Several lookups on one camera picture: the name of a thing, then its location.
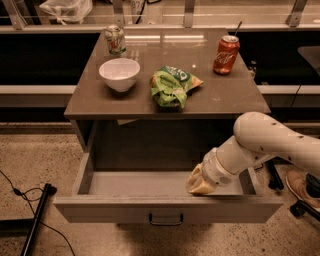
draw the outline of terrazzo floor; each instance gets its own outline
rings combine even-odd
[[[320,224],[308,214],[295,218],[289,207],[296,202],[285,185],[268,188],[268,173],[257,178],[265,195],[279,196],[283,206],[265,224],[208,224],[154,227],[137,224],[68,223],[53,206],[56,196],[71,195],[82,149],[68,124],[0,125],[0,170],[21,191],[51,183],[58,191],[49,198],[42,221],[69,240],[77,256],[139,255],[320,255]],[[284,181],[291,164],[278,163]],[[32,218],[27,202],[14,195],[0,175],[0,219]],[[20,255],[26,237],[0,233],[0,255]],[[35,256],[72,255],[66,241],[40,225],[33,246]]]

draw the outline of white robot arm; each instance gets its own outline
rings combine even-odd
[[[287,128],[272,117],[248,112],[233,127],[234,135],[209,151],[187,181],[190,194],[208,194],[227,186],[248,167],[283,158],[320,178],[320,140]]]

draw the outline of white bowl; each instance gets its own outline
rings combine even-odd
[[[139,63],[127,58],[109,60],[99,68],[105,84],[118,92],[129,90],[137,82],[139,71]]]

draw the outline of gray countertop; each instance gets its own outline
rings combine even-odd
[[[114,94],[99,77],[100,65],[114,58],[101,33],[65,116],[76,120],[199,119],[248,111],[270,113],[240,55],[228,76],[212,71],[219,40],[226,33],[224,29],[200,28],[125,30],[127,51],[123,57],[135,59],[141,66],[138,82],[125,95]],[[181,112],[163,112],[151,98],[149,80],[164,65],[178,67],[204,81],[189,93]]]

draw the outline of drawer handle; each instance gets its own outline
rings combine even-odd
[[[178,222],[156,222],[152,220],[152,213],[150,213],[149,223],[153,226],[179,226],[183,223],[183,214],[180,213],[180,220]]]

